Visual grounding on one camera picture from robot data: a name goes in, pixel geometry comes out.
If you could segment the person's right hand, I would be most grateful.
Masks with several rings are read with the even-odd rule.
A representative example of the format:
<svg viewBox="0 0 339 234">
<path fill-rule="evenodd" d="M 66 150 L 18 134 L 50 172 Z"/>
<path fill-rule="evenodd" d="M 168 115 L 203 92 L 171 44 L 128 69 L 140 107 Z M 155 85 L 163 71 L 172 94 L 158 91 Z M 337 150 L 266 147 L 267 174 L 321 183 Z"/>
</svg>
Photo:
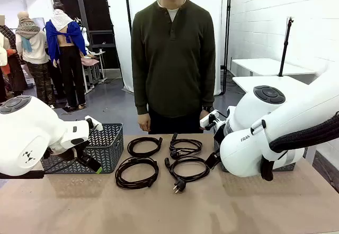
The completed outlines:
<svg viewBox="0 0 339 234">
<path fill-rule="evenodd" d="M 138 124 L 142 131 L 150 132 L 150 116 L 148 113 L 138 115 Z"/>
</svg>

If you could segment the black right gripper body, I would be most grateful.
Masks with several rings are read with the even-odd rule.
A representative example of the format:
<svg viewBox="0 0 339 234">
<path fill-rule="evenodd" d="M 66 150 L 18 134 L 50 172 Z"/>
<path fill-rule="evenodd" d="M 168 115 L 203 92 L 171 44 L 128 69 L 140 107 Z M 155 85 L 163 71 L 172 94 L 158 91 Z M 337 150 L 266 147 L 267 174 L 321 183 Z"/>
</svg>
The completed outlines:
<svg viewBox="0 0 339 234">
<path fill-rule="evenodd" d="M 220 147 L 223 139 L 225 138 L 224 134 L 225 124 L 222 124 L 214 133 L 214 143 L 217 145 L 214 152 L 210 154 L 210 156 L 206 159 L 206 164 L 210 169 L 214 169 L 214 167 L 221 162 L 220 157 Z"/>
</svg>

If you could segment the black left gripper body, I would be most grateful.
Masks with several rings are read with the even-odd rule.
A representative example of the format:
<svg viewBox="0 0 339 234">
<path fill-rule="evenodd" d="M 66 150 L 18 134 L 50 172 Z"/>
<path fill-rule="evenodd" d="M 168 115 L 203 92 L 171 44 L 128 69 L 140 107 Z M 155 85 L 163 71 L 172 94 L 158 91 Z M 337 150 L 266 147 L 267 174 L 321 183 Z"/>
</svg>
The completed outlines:
<svg viewBox="0 0 339 234">
<path fill-rule="evenodd" d="M 88 167 L 92 171 L 95 171 L 96 168 L 100 166 L 100 163 L 96 159 L 86 154 L 83 150 L 68 149 L 66 152 L 63 153 L 63 159 L 76 159 L 76 161 L 78 161 L 81 165 Z"/>
</svg>

